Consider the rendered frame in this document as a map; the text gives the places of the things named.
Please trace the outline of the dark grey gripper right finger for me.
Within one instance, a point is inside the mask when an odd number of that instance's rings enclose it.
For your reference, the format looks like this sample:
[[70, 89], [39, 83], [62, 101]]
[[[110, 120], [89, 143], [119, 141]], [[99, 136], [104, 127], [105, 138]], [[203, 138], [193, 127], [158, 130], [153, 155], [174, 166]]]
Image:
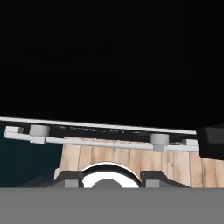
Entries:
[[142, 188], [177, 187], [188, 188], [188, 185], [181, 184], [169, 179], [162, 171], [141, 171]]

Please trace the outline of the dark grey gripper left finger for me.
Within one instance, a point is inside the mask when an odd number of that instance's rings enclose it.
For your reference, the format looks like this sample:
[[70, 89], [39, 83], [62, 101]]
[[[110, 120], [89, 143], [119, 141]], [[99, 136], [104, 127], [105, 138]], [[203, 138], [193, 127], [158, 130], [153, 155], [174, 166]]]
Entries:
[[44, 187], [83, 188], [82, 171], [63, 171], [55, 180], [44, 183]]

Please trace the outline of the black appliance door, white edge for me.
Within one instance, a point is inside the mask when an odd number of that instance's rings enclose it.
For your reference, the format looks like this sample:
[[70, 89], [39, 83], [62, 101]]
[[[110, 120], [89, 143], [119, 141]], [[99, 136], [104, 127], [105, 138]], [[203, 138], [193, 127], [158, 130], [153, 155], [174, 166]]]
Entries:
[[7, 116], [0, 116], [0, 123], [5, 126], [23, 127], [25, 134], [29, 133], [32, 125], [47, 126], [50, 128], [50, 137], [92, 137], [149, 143], [151, 141], [151, 134], [166, 134], [169, 136], [172, 144], [180, 144], [187, 139], [190, 140], [190, 145], [196, 145], [197, 143], [197, 133], [195, 130], [92, 122], [67, 122]]

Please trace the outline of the round white and black thing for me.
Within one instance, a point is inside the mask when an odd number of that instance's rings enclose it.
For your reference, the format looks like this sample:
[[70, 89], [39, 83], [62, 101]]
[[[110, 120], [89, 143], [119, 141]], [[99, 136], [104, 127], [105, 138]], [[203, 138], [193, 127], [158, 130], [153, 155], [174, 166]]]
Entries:
[[113, 180], [121, 188], [140, 188], [141, 179], [127, 166], [117, 162], [97, 162], [81, 170], [85, 188], [93, 188], [103, 180]]

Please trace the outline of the dark teal cupboard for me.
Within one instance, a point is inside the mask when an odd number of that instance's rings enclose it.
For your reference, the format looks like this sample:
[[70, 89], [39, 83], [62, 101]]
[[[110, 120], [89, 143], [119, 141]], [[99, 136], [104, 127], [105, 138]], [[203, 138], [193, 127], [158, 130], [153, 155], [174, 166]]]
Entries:
[[22, 185], [60, 166], [61, 144], [35, 144], [4, 137], [0, 126], [0, 187]]

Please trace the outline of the black box-shaped fitting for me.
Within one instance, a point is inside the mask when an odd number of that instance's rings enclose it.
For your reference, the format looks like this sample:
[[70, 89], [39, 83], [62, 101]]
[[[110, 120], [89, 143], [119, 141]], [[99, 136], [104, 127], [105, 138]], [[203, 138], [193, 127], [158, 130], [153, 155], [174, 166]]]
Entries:
[[199, 155], [224, 161], [224, 123], [196, 129]]

